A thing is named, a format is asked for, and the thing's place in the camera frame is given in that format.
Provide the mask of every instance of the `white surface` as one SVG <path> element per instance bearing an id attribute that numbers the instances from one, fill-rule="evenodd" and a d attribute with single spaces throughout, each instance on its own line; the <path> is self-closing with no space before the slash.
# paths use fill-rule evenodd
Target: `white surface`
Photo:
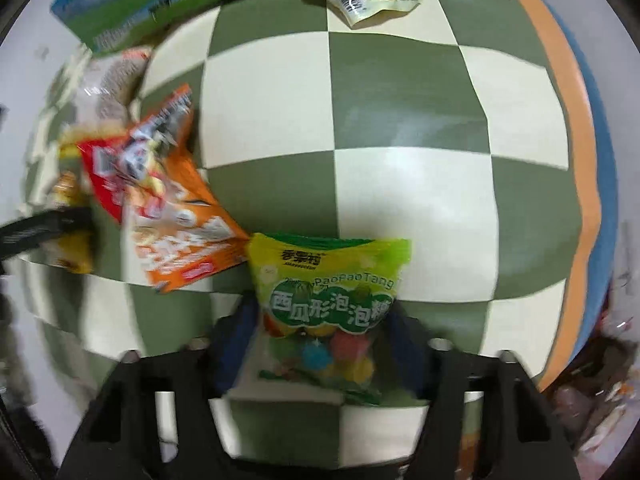
<path id="1" fill-rule="evenodd" d="M 460 50 L 486 114 L 491 154 L 566 170 L 564 114 L 546 68 L 488 48 Z"/>
<path id="2" fill-rule="evenodd" d="M 147 70 L 140 96 L 149 95 L 161 82 L 188 72 L 203 63 L 209 55 L 209 40 L 220 9 L 212 10 L 189 22 L 174 34 L 173 48 L 160 46 L 153 55 L 154 70 Z"/>
<path id="3" fill-rule="evenodd" d="M 78 39 L 49 13 L 52 0 L 31 0 L 0 45 L 0 104 L 8 113 L 0 129 L 0 223 L 16 216 L 19 183 L 32 124 L 44 107 L 44 96 L 57 70 L 78 46 Z M 38 51 L 48 50 L 45 59 Z M 26 311 L 17 278 L 9 278 L 8 293 L 17 313 L 20 349 L 31 375 L 35 416 L 50 437 L 60 460 L 80 417 L 74 402 L 62 390 L 47 360 L 36 321 Z"/>
<path id="4" fill-rule="evenodd" d="M 237 77 L 240 65 L 254 76 L 250 85 Z M 202 102 L 216 106 L 200 111 L 204 167 L 332 150 L 331 99 L 326 32 L 265 38 L 209 58 Z M 210 131 L 226 134 L 209 135 Z M 246 132 L 256 132 L 251 142 Z"/>
<path id="5" fill-rule="evenodd" d="M 0 222 L 14 216 L 19 202 L 17 176 L 23 174 L 22 154 L 31 125 L 43 107 L 47 86 L 78 44 L 78 40 L 50 15 L 51 1 L 32 0 L 0 46 L 0 103 L 8 107 L 0 130 Z M 596 76 L 606 107 L 618 164 L 620 216 L 629 225 L 625 244 L 632 248 L 631 258 L 624 258 L 620 250 L 616 254 L 616 271 L 620 275 L 629 270 L 631 287 L 617 294 L 615 302 L 636 312 L 636 305 L 640 304 L 635 295 L 640 277 L 636 263 L 640 244 L 640 194 L 635 186 L 640 177 L 640 166 L 637 165 L 640 137 L 636 135 L 640 123 L 640 56 L 604 0 L 546 1 L 574 32 Z M 35 54 L 44 49 L 48 49 L 48 54 L 42 60 Z M 56 456 L 60 458 L 78 425 L 78 412 L 56 383 L 34 319 L 24 308 L 24 297 L 17 280 L 10 278 L 8 281 L 8 292 L 17 307 L 15 323 L 22 355 L 31 372 L 37 399 L 34 412 L 43 422 Z"/>
<path id="6" fill-rule="evenodd" d="M 414 241 L 399 298 L 493 297 L 498 212 L 490 155 L 411 147 L 337 150 L 335 175 L 344 238 Z"/>
<path id="7" fill-rule="evenodd" d="M 82 346 L 117 361 L 132 348 L 144 356 L 140 332 L 133 314 L 129 287 L 122 282 L 86 277 L 86 307 L 80 317 Z"/>
<path id="8" fill-rule="evenodd" d="M 524 298 L 489 302 L 480 353 L 494 357 L 508 348 L 530 376 L 541 373 L 556 338 L 563 296 L 564 280 Z M 518 329 L 523 325 L 527 330 Z"/>
<path id="9" fill-rule="evenodd" d="M 345 406 L 340 414 L 340 464 L 396 460 L 414 452 L 427 408 Z"/>

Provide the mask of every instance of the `red snack bag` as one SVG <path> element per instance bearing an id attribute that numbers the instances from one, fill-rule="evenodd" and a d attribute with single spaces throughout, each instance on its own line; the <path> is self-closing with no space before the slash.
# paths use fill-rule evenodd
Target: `red snack bag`
<path id="1" fill-rule="evenodd" d="M 80 146 L 96 196 L 119 222 L 126 190 L 136 252 L 162 292 L 246 259 L 247 234 L 218 204 L 186 149 L 192 123 L 191 89 L 184 85 L 125 137 Z"/>

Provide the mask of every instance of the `green floor tile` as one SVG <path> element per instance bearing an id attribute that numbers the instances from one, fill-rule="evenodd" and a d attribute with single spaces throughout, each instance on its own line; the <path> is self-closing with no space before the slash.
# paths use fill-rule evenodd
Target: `green floor tile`
<path id="1" fill-rule="evenodd" d="M 65 65 L 63 65 L 56 72 L 56 75 L 51 82 L 51 86 L 49 86 L 49 89 L 47 90 L 47 94 L 45 97 L 47 107 L 50 107 L 58 102 L 58 100 L 62 97 L 62 92 L 65 91 L 68 82 L 69 79 L 65 76 Z"/>
<path id="2" fill-rule="evenodd" d="M 207 174 L 213 194 L 248 232 L 338 236 L 334 152 L 249 160 Z"/>
<path id="3" fill-rule="evenodd" d="M 246 290 L 254 290 L 249 265 L 246 263 L 218 272 L 211 277 L 211 280 L 212 292 L 242 294 Z"/>
<path id="4" fill-rule="evenodd" d="M 324 0 L 236 0 L 216 20 L 209 55 L 261 38 L 327 30 Z"/>
<path id="5" fill-rule="evenodd" d="M 242 457 L 280 465 L 338 467 L 340 407 L 318 402 L 230 401 Z"/>
<path id="6" fill-rule="evenodd" d="M 498 206 L 498 282 L 494 298 L 517 298 L 569 275 L 581 229 L 569 171 L 492 157 Z"/>
<path id="7" fill-rule="evenodd" d="M 415 317 L 433 336 L 451 341 L 465 352 L 478 353 L 482 344 L 488 301 L 427 303 L 400 301 L 408 316 Z"/>
<path id="8" fill-rule="evenodd" d="M 456 46 L 329 34 L 335 147 L 489 152 L 486 117 Z"/>
<path id="9" fill-rule="evenodd" d="M 65 346 L 60 337 L 60 330 L 42 321 L 37 322 L 47 346 L 47 353 L 53 367 L 61 374 L 73 377 L 74 372 L 71 369 L 65 351 Z"/>
<path id="10" fill-rule="evenodd" d="M 93 352 L 88 351 L 85 351 L 85 353 L 89 362 L 89 368 L 99 390 L 118 362 L 113 359 L 109 359 L 104 355 L 94 354 Z"/>
<path id="11" fill-rule="evenodd" d="M 37 160 L 33 164 L 30 164 L 27 168 L 27 175 L 24 177 L 24 201 L 29 203 L 31 198 L 31 192 L 33 186 L 36 184 L 36 178 L 38 176 L 38 167 L 40 166 L 40 160 Z"/>
<path id="12" fill-rule="evenodd" d="M 91 210 L 95 225 L 94 272 L 92 274 L 121 281 L 123 277 L 120 226 L 95 200 L 91 200 Z"/>
<path id="13" fill-rule="evenodd" d="M 149 355 L 177 351 L 212 324 L 208 292 L 174 290 L 159 294 L 149 286 L 129 285 L 138 330 Z"/>
<path id="14" fill-rule="evenodd" d="M 74 124 L 76 122 L 76 106 L 72 102 L 65 104 L 58 113 L 53 117 L 49 124 L 49 131 L 47 132 L 47 145 L 54 140 L 58 140 L 58 137 L 62 133 L 66 124 Z"/>
<path id="15" fill-rule="evenodd" d="M 58 320 L 60 330 L 79 335 L 79 320 L 84 298 L 85 279 L 61 267 L 45 268 L 45 289 Z"/>
<path id="16" fill-rule="evenodd" d="M 544 48 L 517 0 L 439 0 L 460 45 L 493 48 L 546 66 Z"/>

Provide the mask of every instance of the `white floor tile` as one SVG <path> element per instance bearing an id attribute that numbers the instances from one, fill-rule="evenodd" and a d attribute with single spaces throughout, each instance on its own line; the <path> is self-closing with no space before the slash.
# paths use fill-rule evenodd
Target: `white floor tile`
<path id="1" fill-rule="evenodd" d="M 80 319 L 84 347 L 117 361 L 127 350 L 139 350 L 144 355 L 127 284 L 100 276 L 87 276 L 85 283 Z"/>
<path id="2" fill-rule="evenodd" d="M 344 406 L 340 413 L 340 466 L 396 460 L 414 452 L 427 408 Z"/>
<path id="3" fill-rule="evenodd" d="M 230 316 L 235 312 L 240 294 L 226 294 L 224 292 L 214 292 L 211 295 L 212 318 L 218 320 L 220 317 Z"/>
<path id="4" fill-rule="evenodd" d="M 327 25 L 331 32 L 363 32 L 388 34 L 429 43 L 457 44 L 449 20 L 439 0 L 422 0 L 410 12 L 379 12 L 351 28 L 340 10 L 326 6 Z"/>
<path id="5" fill-rule="evenodd" d="M 564 114 L 546 68 L 488 48 L 460 50 L 487 116 L 492 155 L 566 169 Z"/>
<path id="6" fill-rule="evenodd" d="M 524 298 L 491 301 L 480 353 L 511 350 L 530 376 L 538 375 L 556 337 L 563 297 L 564 280 Z"/>
<path id="7" fill-rule="evenodd" d="M 203 63 L 209 54 L 213 27 L 220 13 L 217 7 L 178 28 L 162 42 L 149 62 L 140 96 L 145 97 L 155 88 L 177 75 Z"/>
<path id="8" fill-rule="evenodd" d="M 408 238 L 399 297 L 485 301 L 498 269 L 498 218 L 489 155 L 431 148 L 335 153 L 343 238 Z"/>
<path id="9" fill-rule="evenodd" d="M 33 134 L 33 144 L 31 146 L 31 153 L 29 156 L 29 162 L 33 163 L 41 156 L 44 156 L 47 152 L 47 137 L 49 136 L 49 127 L 53 117 L 56 116 L 58 110 L 56 108 L 49 108 L 44 110 L 38 118 L 36 124 L 36 130 Z"/>
<path id="10" fill-rule="evenodd" d="M 210 58 L 200 142 L 206 168 L 332 150 L 328 34 L 265 38 Z"/>

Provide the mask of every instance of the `gumball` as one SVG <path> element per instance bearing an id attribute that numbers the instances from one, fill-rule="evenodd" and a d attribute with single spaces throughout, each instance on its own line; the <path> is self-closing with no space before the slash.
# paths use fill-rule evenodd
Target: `gumball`
<path id="1" fill-rule="evenodd" d="M 373 375 L 374 366 L 373 361 L 368 357 L 351 363 L 342 368 L 342 376 L 352 383 L 365 384 Z"/>
<path id="2" fill-rule="evenodd" d="M 335 326 L 329 325 L 328 323 L 323 323 L 318 326 L 309 326 L 305 328 L 306 333 L 312 335 L 314 337 L 327 337 L 335 332 Z"/>
<path id="3" fill-rule="evenodd" d="M 302 365 L 307 370 L 319 372 L 332 363 L 331 354 L 318 339 L 304 343 L 302 347 Z"/>
<path id="4" fill-rule="evenodd" d="M 336 371 L 335 363 L 329 363 L 326 368 L 318 372 L 318 376 L 324 380 L 333 379 L 336 375 L 338 375 L 338 372 Z"/>
<path id="5" fill-rule="evenodd" d="M 269 351 L 280 362 L 297 358 L 299 350 L 297 343 L 290 337 L 269 338 Z"/>
<path id="6" fill-rule="evenodd" d="M 369 350 L 369 339 L 338 330 L 329 343 L 331 354 L 337 361 L 357 361 Z"/>
<path id="7" fill-rule="evenodd" d="M 296 331 L 295 327 L 285 325 L 283 322 L 273 319 L 273 317 L 266 312 L 262 318 L 264 319 L 264 329 L 271 337 L 284 337 Z"/>

